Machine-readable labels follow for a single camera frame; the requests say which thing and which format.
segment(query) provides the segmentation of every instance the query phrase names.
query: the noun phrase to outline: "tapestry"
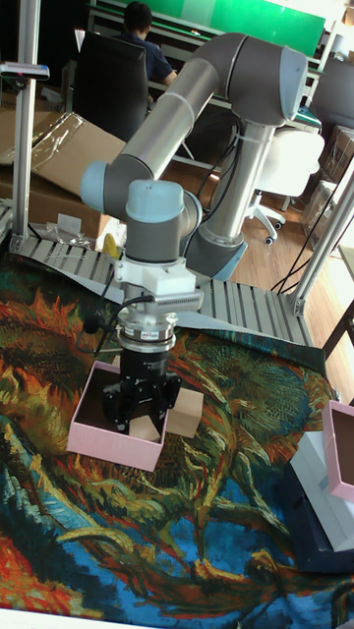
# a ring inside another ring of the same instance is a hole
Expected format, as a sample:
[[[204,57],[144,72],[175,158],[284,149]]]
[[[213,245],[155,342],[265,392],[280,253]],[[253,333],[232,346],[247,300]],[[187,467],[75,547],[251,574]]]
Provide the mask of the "tapestry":
[[[143,472],[66,451],[96,303],[56,271],[1,260],[0,606],[162,629],[354,617],[351,575],[297,569],[277,489],[304,430],[322,429],[322,352],[304,348],[305,366],[282,341],[179,329],[170,365],[204,394],[202,421],[193,439],[167,434]]]

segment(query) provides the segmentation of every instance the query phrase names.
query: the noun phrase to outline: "wooden floor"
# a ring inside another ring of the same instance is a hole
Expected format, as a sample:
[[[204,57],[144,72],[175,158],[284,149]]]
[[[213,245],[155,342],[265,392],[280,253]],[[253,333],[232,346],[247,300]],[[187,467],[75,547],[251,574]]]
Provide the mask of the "wooden floor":
[[[196,175],[195,168],[187,172],[186,168],[179,169],[176,164],[167,171],[165,178],[177,181],[193,193],[197,192],[201,182],[201,176],[198,173]],[[206,183],[201,199],[204,205],[207,204],[213,186],[210,181]],[[283,199],[264,196],[264,202],[278,209]],[[270,246],[265,242],[267,232],[261,222],[257,219],[246,219],[242,231],[248,249],[237,265],[231,281],[267,290],[287,274],[306,239],[300,223],[301,210],[304,206],[299,200],[297,203],[297,209],[289,207],[285,212],[287,222],[278,233],[277,241]],[[311,254],[312,250],[308,247],[298,265],[306,261]],[[298,281],[302,272],[303,270],[293,275],[286,287]],[[305,308],[305,320],[316,347],[325,344],[348,308],[353,295],[354,283],[345,263],[338,257],[329,257]],[[341,401],[348,404],[354,397],[354,349],[347,334],[342,337],[327,360],[326,369],[330,384],[339,392]]]

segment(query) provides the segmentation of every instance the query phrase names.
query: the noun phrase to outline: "black cable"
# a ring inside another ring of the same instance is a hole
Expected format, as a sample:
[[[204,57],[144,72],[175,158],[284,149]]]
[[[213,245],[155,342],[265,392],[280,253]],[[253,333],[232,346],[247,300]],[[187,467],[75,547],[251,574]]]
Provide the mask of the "black cable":
[[[302,268],[304,268],[304,266],[306,266],[310,261],[310,258],[306,260],[306,262],[304,262],[303,264],[301,264],[301,266],[299,266],[298,268],[295,268],[293,271],[291,271],[291,273],[289,273],[289,277],[291,277],[291,275],[295,275],[295,273],[297,273],[298,271],[301,271]],[[276,288],[277,286],[279,286],[279,284],[281,284],[282,279],[280,279],[278,282],[276,282],[276,284],[274,284],[274,286],[272,287],[272,291],[274,290],[274,288]]]
[[[230,166],[228,167],[228,169],[227,169],[227,170],[225,170],[225,172],[224,172],[224,173],[222,173],[222,175],[221,175],[221,177],[220,177],[220,179],[219,179],[219,181],[218,181],[218,184],[217,184],[217,185],[219,185],[220,181],[222,181],[222,180],[223,180],[223,178],[224,178],[224,177],[226,177],[227,173],[229,173],[229,172],[230,172],[230,170],[231,170],[231,168],[233,168],[233,165],[234,165],[234,162],[232,162],[232,163],[230,164]],[[207,202],[207,206],[206,206],[206,208],[204,208],[204,210],[205,210],[205,212],[206,212],[206,215],[209,215],[209,213],[210,213],[210,206],[211,206],[211,204],[212,204],[212,198],[213,198],[213,196],[214,196],[215,192],[216,192],[216,186],[215,186],[215,188],[213,189],[213,191],[212,191],[212,193],[211,193],[211,195],[210,195],[210,197],[209,197],[209,200],[208,200],[208,202]]]
[[[298,262],[298,260],[300,259],[301,255],[305,251],[306,246],[307,246],[311,236],[313,235],[316,227],[318,226],[318,223],[322,219],[323,215],[325,214],[325,211],[326,211],[327,207],[329,206],[330,202],[332,201],[334,193],[335,193],[335,190],[333,190],[332,193],[329,195],[327,201],[324,204],[324,207],[322,209],[322,212],[321,212],[320,216],[318,217],[317,221],[315,222],[315,224],[313,225],[311,231],[309,232],[309,234],[308,234],[308,236],[307,236],[307,238],[305,240],[305,243],[303,244],[303,246],[302,246],[302,248],[300,250],[300,253],[296,256],[295,261],[293,262],[293,264],[292,264],[290,270],[288,271],[288,273],[286,274],[286,276],[283,277],[283,279],[281,279],[279,282],[274,284],[274,286],[272,288],[270,288],[270,290],[272,291],[272,290],[274,290],[274,288],[276,288],[276,286],[281,284],[279,290],[276,293],[277,295],[280,295],[280,293],[282,292],[282,289],[284,288],[284,285],[286,284],[286,282],[289,279],[289,277],[302,268],[302,266],[300,266],[300,268],[297,268],[297,269],[294,270],[294,267],[295,267],[296,263]]]
[[[117,325],[117,320],[118,320],[118,314],[124,309],[127,308],[127,306],[132,306],[133,304],[141,304],[144,302],[153,302],[154,301],[154,297],[152,295],[141,295],[140,297],[135,297],[133,299],[128,300],[128,302],[123,302],[123,304],[121,304],[118,309],[113,313],[112,317],[110,318],[110,320],[108,321],[107,327],[104,330],[101,339],[97,345],[97,349],[95,351],[95,354],[98,354],[99,351],[102,348],[102,345],[106,339],[107,333],[108,331],[110,331],[110,327],[114,327],[115,325]]]
[[[236,167],[237,167],[237,164],[238,164],[238,159],[239,159],[239,153],[240,153],[240,150],[241,150],[241,146],[242,146],[241,142],[237,142],[236,143],[235,155],[234,155],[234,159],[233,159],[233,162],[232,162],[232,168],[231,168],[231,173],[230,173],[228,182],[227,182],[225,188],[223,189],[222,195],[221,195],[220,199],[218,200],[217,204],[212,208],[211,212],[209,214],[207,214],[206,217],[203,219],[203,221],[202,221],[203,223],[206,223],[215,214],[215,212],[218,210],[218,208],[220,207],[220,205],[222,204],[223,200],[226,197],[226,194],[227,194],[227,192],[228,192],[228,190],[230,188],[230,185],[231,185],[231,182],[232,182],[232,179],[233,179],[233,176],[235,174],[235,170],[236,170]]]
[[[215,170],[215,168],[217,168],[219,163],[223,159],[226,159],[226,157],[231,152],[231,150],[234,147],[234,145],[235,145],[235,140],[232,140],[232,142],[226,147],[226,149],[223,151],[223,153],[221,153],[221,155],[217,158],[215,163],[207,170],[205,176],[202,179],[202,183],[199,186],[198,192],[196,193],[197,199],[200,197],[201,191],[202,191],[202,189],[204,188],[204,186],[205,186],[205,184],[207,182],[207,178],[211,175],[211,173]]]
[[[291,285],[291,286],[289,286],[288,288],[284,288],[284,289],[281,291],[280,295],[283,295],[283,293],[286,293],[287,291],[290,291],[292,288],[295,288],[295,286],[297,286],[297,285],[298,285],[298,283],[299,283],[299,282],[295,282],[295,284],[292,284],[292,285]]]
[[[230,121],[233,121],[237,118],[238,116],[233,111],[231,111],[231,109],[224,110],[224,111],[214,111],[210,115],[202,116],[201,118],[198,118],[197,123],[193,128],[193,133],[197,135],[200,132],[200,130],[203,130],[207,127],[212,127],[213,129],[215,129],[214,119],[219,120],[221,122],[222,119],[224,119],[225,121],[227,119],[229,119]]]
[[[110,285],[111,285],[111,283],[113,281],[113,278],[114,278],[114,267],[112,268],[111,274],[109,276],[108,282],[106,283],[106,285],[104,287],[103,293],[101,294],[101,296],[100,296],[100,298],[99,298],[99,300],[97,302],[97,306],[96,306],[96,310],[95,310],[96,312],[99,311],[99,309],[101,307],[101,304],[103,302],[103,299],[104,299],[104,297],[105,297],[105,295],[107,293],[107,290],[108,290],[108,288],[110,287]]]
[[[30,223],[28,223],[29,229],[31,230],[32,234],[34,234],[35,238],[38,239],[39,243],[41,243],[41,241],[43,240],[41,236],[39,236],[38,232],[35,231],[34,227],[31,226]]]
[[[82,340],[82,338],[83,338],[83,336],[85,334],[85,331],[82,329],[82,331],[80,332],[80,334],[78,336],[77,342],[75,344],[75,347],[77,348],[77,350],[79,352],[81,352],[82,354],[95,354],[95,355],[99,354],[99,352],[102,349],[103,343],[104,343],[104,341],[106,339],[106,336],[107,336],[108,332],[111,332],[111,335],[110,335],[110,337],[109,337],[109,339],[107,341],[107,345],[109,344],[109,342],[110,342],[110,340],[112,338],[112,335],[115,332],[115,329],[116,329],[115,326],[117,324],[115,319],[118,319],[118,314],[124,308],[127,308],[127,306],[132,306],[133,304],[140,304],[140,303],[143,303],[143,302],[153,302],[153,296],[152,295],[142,295],[141,297],[135,297],[134,299],[130,299],[127,302],[123,302],[123,304],[121,304],[118,307],[118,309],[114,311],[113,315],[111,316],[111,319],[104,326],[105,329],[103,331],[103,334],[102,334],[102,336],[101,336],[101,338],[100,338],[100,340],[98,342],[98,345],[97,345],[95,350],[86,350],[86,349],[84,349],[83,347],[80,346],[80,341]]]

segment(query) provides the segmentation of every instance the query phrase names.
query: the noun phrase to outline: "black chair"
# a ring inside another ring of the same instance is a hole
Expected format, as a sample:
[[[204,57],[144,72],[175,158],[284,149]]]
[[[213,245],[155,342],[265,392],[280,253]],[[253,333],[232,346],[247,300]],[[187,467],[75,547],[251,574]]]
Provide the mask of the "black chair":
[[[127,142],[147,115],[146,50],[87,32],[75,74],[73,110]]]
[[[354,64],[327,59],[310,109],[323,124],[326,142],[335,125],[354,129]]]

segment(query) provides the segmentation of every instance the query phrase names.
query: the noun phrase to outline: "colorful cloth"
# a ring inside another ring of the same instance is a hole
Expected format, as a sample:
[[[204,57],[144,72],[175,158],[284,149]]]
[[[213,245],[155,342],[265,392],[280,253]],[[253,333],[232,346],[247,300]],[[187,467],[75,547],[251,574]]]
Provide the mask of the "colorful cloth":
[[[205,395],[196,436],[166,435],[153,473],[67,453],[97,298],[16,259],[0,266],[0,606],[163,629],[354,617],[351,575],[297,570],[277,491],[332,395],[319,350],[304,367],[281,341],[179,330],[171,368]]]

